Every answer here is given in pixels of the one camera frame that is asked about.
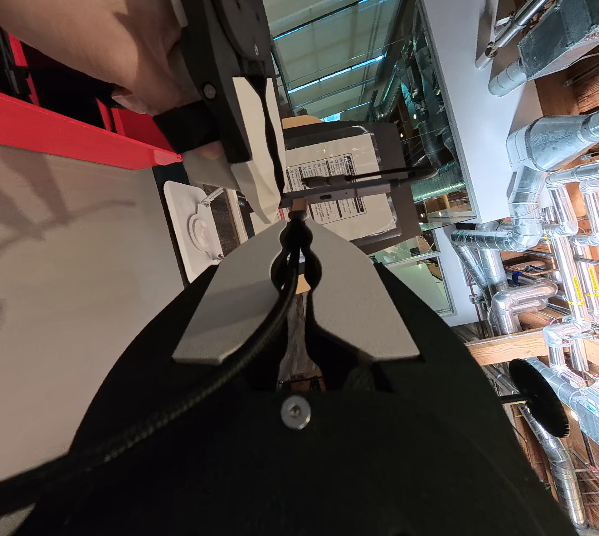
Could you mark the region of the grey insulated duct box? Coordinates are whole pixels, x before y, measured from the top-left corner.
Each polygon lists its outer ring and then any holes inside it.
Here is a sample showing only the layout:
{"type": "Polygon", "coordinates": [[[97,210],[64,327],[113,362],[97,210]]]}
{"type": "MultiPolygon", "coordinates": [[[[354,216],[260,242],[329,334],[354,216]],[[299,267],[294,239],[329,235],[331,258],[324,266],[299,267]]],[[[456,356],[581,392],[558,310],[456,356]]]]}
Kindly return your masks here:
{"type": "Polygon", "coordinates": [[[598,44],[598,0],[560,0],[519,42],[528,81],[568,68],[598,44]]]}

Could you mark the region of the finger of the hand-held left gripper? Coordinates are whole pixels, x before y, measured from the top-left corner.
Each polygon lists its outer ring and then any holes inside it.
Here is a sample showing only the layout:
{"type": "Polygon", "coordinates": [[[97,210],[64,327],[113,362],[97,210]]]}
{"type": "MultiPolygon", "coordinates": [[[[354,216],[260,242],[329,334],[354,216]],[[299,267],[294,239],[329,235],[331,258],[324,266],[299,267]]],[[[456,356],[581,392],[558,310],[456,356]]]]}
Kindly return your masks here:
{"type": "Polygon", "coordinates": [[[183,165],[190,181],[237,191],[264,223],[277,221],[280,189],[269,153],[258,154],[247,162],[229,164],[226,156],[208,159],[199,152],[186,152],[183,165]]]}
{"type": "Polygon", "coordinates": [[[267,77],[264,87],[257,88],[248,78],[235,77],[234,87],[249,142],[249,160],[261,153],[270,154],[281,194],[285,187],[286,151],[274,79],[267,77]]]}

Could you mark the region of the white laptop stand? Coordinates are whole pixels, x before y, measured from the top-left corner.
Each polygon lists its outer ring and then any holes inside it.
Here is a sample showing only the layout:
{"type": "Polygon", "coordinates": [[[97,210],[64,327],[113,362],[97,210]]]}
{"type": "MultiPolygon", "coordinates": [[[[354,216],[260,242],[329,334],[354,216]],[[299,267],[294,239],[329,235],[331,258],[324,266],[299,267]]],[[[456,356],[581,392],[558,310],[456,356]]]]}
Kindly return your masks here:
{"type": "Polygon", "coordinates": [[[249,238],[236,191],[209,187],[206,192],[176,181],[166,181],[162,190],[189,282],[249,238]]]}

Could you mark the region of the large red storage bin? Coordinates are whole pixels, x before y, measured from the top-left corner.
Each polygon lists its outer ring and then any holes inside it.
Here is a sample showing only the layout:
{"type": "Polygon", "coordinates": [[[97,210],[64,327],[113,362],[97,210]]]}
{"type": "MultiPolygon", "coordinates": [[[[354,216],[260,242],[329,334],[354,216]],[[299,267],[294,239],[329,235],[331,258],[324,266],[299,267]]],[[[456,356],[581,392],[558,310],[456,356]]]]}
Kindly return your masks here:
{"type": "Polygon", "coordinates": [[[1,145],[127,170],[181,162],[152,118],[118,107],[112,91],[1,29],[1,145]]]}

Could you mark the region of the person's left hand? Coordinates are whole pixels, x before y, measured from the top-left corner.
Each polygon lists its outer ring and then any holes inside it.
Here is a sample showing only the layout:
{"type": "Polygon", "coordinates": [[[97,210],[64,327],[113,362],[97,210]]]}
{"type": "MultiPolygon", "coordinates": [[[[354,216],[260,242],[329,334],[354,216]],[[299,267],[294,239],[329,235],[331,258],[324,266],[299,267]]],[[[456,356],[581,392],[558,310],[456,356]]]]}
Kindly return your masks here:
{"type": "Polygon", "coordinates": [[[1,0],[1,28],[108,83],[133,112],[155,116],[200,100],[183,68],[170,0],[1,0]]]}

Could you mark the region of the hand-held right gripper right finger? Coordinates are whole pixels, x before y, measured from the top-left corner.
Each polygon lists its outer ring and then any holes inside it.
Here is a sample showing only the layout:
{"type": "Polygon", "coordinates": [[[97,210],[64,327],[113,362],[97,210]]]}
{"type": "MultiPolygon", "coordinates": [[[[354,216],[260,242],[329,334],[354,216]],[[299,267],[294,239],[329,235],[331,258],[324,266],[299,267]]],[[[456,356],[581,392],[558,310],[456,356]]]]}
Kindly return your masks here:
{"type": "Polygon", "coordinates": [[[306,220],[305,254],[316,326],[372,361],[411,360],[419,349],[368,255],[306,220]]]}

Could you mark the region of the black toothed disc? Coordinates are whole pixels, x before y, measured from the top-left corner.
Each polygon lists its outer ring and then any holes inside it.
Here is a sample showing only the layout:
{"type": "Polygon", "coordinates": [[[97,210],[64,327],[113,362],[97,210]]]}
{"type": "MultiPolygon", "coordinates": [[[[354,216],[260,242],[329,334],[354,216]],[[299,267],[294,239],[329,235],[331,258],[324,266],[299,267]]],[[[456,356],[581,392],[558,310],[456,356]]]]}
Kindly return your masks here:
{"type": "Polygon", "coordinates": [[[570,424],[562,402],[543,375],[526,360],[515,359],[508,364],[515,394],[498,397],[501,404],[527,406],[533,419],[551,436],[565,438],[570,424]]]}

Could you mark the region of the grey laptop with white label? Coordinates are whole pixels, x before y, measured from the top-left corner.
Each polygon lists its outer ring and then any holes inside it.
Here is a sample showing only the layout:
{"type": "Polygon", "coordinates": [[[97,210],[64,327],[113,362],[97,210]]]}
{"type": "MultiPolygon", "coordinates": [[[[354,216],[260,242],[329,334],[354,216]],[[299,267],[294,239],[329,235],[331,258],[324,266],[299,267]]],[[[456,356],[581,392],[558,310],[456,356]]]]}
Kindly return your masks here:
{"type": "MultiPolygon", "coordinates": [[[[354,136],[358,132],[351,128],[364,128],[373,133],[383,170],[402,167],[406,162],[402,152],[400,134],[393,123],[335,121],[316,122],[303,126],[285,128],[283,138],[286,150],[323,143],[327,138],[339,139],[354,136]]],[[[421,235],[416,205],[409,185],[402,185],[390,192],[397,215],[396,228],[385,233],[355,239],[352,243],[363,253],[373,255],[381,250],[398,245],[403,241],[421,235]]]]}

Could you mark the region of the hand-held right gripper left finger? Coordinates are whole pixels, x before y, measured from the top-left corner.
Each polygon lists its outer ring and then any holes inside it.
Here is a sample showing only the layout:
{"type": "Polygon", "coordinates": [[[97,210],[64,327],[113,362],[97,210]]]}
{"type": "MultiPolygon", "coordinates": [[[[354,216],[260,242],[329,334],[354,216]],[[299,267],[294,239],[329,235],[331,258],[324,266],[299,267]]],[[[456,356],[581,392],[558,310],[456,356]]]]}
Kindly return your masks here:
{"type": "Polygon", "coordinates": [[[279,298],[273,265],[283,253],[280,221],[222,261],[177,345],[173,360],[220,365],[259,328],[279,298]]]}

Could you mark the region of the cluster of silver pipes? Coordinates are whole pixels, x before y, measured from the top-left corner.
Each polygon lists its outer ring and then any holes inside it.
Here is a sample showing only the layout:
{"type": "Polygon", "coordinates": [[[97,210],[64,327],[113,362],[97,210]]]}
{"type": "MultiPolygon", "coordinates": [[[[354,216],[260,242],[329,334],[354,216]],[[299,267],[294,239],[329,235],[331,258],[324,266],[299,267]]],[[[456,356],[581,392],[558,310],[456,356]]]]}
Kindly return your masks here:
{"type": "Polygon", "coordinates": [[[598,327],[598,308],[591,306],[594,291],[583,290],[585,279],[577,269],[573,245],[598,246],[598,164],[565,166],[598,143],[598,113],[547,116],[514,131],[506,146],[513,183],[508,208],[511,228],[501,231],[480,225],[476,230],[456,230],[451,242],[464,267],[485,294],[488,321],[499,334],[520,329],[518,315],[533,302],[549,300],[537,285],[503,288],[499,251],[525,253],[548,241],[558,264],[570,314],[559,325],[550,325],[548,347],[552,355],[570,339],[574,369],[588,373],[584,338],[598,327]]]}

